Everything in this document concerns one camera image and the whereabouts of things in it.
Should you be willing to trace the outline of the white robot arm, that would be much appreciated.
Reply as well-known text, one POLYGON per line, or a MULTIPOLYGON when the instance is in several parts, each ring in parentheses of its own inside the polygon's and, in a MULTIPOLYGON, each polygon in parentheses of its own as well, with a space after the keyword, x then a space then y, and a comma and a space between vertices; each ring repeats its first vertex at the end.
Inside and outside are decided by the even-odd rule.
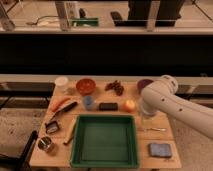
POLYGON ((213 109, 175 95, 177 80, 162 75, 141 90, 140 109, 145 116, 152 117, 162 111, 199 133, 213 139, 213 109))

